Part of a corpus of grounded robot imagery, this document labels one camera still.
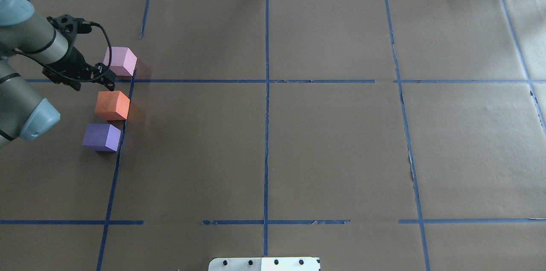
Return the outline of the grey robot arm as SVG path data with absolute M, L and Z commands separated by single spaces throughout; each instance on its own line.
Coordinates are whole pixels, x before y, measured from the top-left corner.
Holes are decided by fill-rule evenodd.
M 76 91 L 87 83 L 113 91 L 116 75 L 111 69 L 111 41 L 101 24 L 71 15 L 46 17 L 29 0 L 0 0 L 0 4 L 0 132 L 1 147 L 6 147 L 18 139 L 35 141 L 61 120 L 60 112 L 14 62 L 27 59 L 41 68 L 49 82 Z M 107 42 L 105 63 L 88 63 L 76 48 L 77 36 L 94 28 Z

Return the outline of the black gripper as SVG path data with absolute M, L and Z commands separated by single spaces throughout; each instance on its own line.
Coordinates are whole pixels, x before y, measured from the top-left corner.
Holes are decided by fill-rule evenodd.
M 56 36 L 67 40 L 67 49 L 63 57 L 43 67 L 42 74 L 55 84 L 64 84 L 79 91 L 84 82 L 100 84 L 109 91 L 115 90 L 116 74 L 105 64 L 88 64 L 75 47 L 78 34 L 92 32 L 94 22 L 75 18 L 70 15 L 48 16 L 47 21 L 56 30 Z

